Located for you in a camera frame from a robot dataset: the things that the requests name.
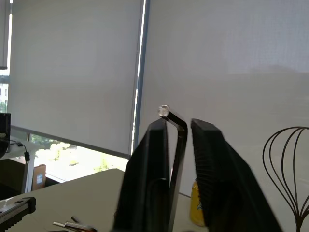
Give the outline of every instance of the cardboard box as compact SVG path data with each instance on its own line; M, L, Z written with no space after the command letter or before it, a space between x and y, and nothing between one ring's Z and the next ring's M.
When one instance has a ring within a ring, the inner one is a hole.
M25 158L4 159L0 161L0 184L6 185L18 194L21 193L25 169ZM46 165L34 167L32 191L42 189L46 182Z
M34 167L31 191L44 188L45 183L46 183L46 165L41 164L37 167Z

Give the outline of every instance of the white roller blind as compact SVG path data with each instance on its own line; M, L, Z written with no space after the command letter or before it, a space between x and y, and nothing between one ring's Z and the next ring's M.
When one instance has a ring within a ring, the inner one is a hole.
M0 0L0 70L7 68L9 7L10 0Z
M284 231L294 231L295 220L264 170L262 150L276 131L309 124L308 12L306 0L153 0L150 6L139 137L159 118L161 104L188 126L191 118L217 125L253 169ZM180 188L187 195L196 177L189 131ZM173 126L169 132L174 154L177 134ZM309 193L309 135L302 136L300 202Z
M140 0L15 0L12 125L128 153Z

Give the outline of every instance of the black speaker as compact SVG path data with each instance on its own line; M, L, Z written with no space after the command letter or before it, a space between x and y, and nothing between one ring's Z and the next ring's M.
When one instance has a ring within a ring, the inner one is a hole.
M5 155L11 136L11 114L0 113L0 158Z

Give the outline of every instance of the black cable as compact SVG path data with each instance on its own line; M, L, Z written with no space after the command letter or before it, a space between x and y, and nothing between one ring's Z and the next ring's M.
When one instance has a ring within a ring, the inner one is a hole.
M5 138L0 138L0 141L2 142L8 142L9 140L8 139L5 139Z
M10 140L14 143L11 143L10 145L17 145L17 146L23 146L25 148L25 161L26 161L26 166L27 166L27 182L26 182L26 189L25 191L27 191L28 187L30 186L29 184L29 177L30 177L30 174L29 174L29 161L30 161L30 155L29 155L29 152L27 151L27 148L25 145L23 145L21 142L18 142L18 141L15 141L15 140Z

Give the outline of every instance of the window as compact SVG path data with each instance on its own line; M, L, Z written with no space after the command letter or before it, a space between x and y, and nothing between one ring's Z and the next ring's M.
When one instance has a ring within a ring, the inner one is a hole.
M35 166L46 165L49 178L70 181L112 168L125 170L127 159L31 134L30 141L43 146L35 154Z
M0 91L3 91L4 89L8 89L8 84L1 84L0 83ZM7 110L7 97L0 95L0 113L6 113Z
M9 15L9 38L8 38L8 54L7 54L7 67L6 70L0 70L0 76L9 76L10 75L10 66L11 66L11 41L12 41L12 14Z

